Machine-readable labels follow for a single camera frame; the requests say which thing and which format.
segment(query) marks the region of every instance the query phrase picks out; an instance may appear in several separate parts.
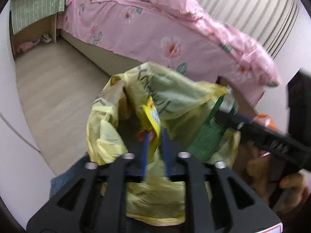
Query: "plastic bag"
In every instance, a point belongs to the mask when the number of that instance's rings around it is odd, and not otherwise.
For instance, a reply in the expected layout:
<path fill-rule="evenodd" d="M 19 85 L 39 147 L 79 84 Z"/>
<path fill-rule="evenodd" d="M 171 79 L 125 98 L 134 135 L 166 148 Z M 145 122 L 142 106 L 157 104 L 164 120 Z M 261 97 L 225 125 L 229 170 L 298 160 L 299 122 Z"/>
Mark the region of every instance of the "plastic bag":
<path fill-rule="evenodd" d="M 218 98 L 226 93 L 225 87 L 195 83 L 176 71 L 149 62 L 111 77 L 94 101 L 87 124 L 91 161 L 99 165 L 111 163 L 127 152 L 125 144 L 136 140 L 139 119 L 144 114 L 142 106 L 149 96 L 158 111 L 161 127 L 167 129 L 170 139 L 187 148 Z M 209 163 L 222 160 L 232 167 L 238 144 L 239 132 L 228 129 Z M 128 184 L 127 216 L 156 226 L 183 223 L 184 196 L 184 183 L 170 182 L 165 177 L 163 161 L 156 151 L 153 162 L 147 166 L 146 181 Z"/>

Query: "silver bolt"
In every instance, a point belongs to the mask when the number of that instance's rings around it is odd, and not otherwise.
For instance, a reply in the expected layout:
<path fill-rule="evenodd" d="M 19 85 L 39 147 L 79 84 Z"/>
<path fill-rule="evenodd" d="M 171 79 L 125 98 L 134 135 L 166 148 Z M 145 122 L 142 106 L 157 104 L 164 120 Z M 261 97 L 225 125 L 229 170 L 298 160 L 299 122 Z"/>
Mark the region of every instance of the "silver bolt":
<path fill-rule="evenodd" d="M 240 130 L 243 126 L 244 126 L 244 123 L 241 122 L 241 123 L 238 124 L 237 129 Z"/>
<path fill-rule="evenodd" d="M 85 168 L 89 170 L 95 170 L 97 168 L 97 164 L 95 162 L 87 162 L 85 164 Z"/>
<path fill-rule="evenodd" d="M 215 167 L 218 168 L 218 169 L 223 169 L 223 168 L 226 167 L 226 163 L 223 162 L 223 161 L 217 161 L 217 162 L 215 163 Z"/>
<path fill-rule="evenodd" d="M 180 157 L 180 158 L 190 158 L 191 157 L 191 153 L 189 153 L 189 152 L 180 152 L 180 153 L 178 153 L 178 157 Z"/>
<path fill-rule="evenodd" d="M 124 159 L 133 159 L 135 158 L 135 155 L 133 153 L 125 153 L 122 155 L 122 158 Z"/>

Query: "wooden floor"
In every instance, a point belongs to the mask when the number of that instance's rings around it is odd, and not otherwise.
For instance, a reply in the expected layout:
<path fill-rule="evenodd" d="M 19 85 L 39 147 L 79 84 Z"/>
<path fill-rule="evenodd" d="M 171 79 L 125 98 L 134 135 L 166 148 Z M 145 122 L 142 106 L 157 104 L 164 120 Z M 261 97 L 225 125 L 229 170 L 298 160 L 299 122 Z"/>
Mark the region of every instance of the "wooden floor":
<path fill-rule="evenodd" d="M 58 175 L 85 153 L 86 122 L 109 76 L 64 39 L 21 55 L 16 74 L 29 128 Z"/>

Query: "pink floral bedspread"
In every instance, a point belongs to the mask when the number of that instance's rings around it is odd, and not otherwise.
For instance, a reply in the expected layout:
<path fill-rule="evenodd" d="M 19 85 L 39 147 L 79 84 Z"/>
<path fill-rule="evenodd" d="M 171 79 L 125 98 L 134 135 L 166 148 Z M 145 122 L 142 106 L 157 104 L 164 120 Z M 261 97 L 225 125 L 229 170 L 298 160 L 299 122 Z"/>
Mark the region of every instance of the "pink floral bedspread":
<path fill-rule="evenodd" d="M 281 82 L 276 64 L 253 38 L 213 20 L 196 0 L 66 0 L 58 27 L 194 81 L 226 77 L 254 106 L 264 86 Z"/>

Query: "label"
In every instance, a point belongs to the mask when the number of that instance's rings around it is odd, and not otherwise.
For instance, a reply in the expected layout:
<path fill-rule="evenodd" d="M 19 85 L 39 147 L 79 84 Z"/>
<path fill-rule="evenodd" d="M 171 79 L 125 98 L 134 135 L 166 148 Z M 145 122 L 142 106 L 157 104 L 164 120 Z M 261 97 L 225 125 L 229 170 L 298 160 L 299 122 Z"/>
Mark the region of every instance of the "label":
<path fill-rule="evenodd" d="M 265 229 L 257 233 L 281 233 L 282 231 L 283 231 L 283 224 L 279 223 L 277 225 L 272 226 L 269 229 Z"/>

